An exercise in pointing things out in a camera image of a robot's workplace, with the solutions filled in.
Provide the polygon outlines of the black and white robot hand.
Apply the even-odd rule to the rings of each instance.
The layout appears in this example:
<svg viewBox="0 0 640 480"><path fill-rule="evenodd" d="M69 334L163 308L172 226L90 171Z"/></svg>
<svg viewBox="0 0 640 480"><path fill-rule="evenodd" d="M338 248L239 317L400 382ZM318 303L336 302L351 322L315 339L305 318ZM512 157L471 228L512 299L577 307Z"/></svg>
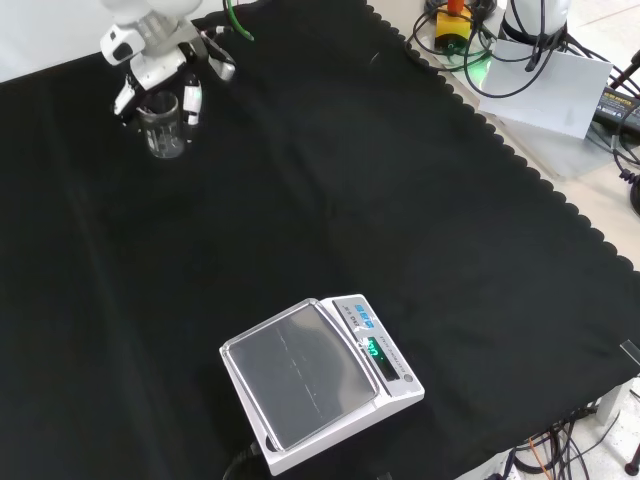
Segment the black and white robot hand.
<svg viewBox="0 0 640 480"><path fill-rule="evenodd" d="M113 66L127 64L124 85L113 103L113 114L128 124L146 98L181 79L184 85L183 122L199 124L203 103L200 80L192 66L206 61L223 81L230 81L236 64L213 39L226 29L211 32L196 28L188 20L177 20L151 11L128 25L113 25L102 37L103 56Z"/></svg>

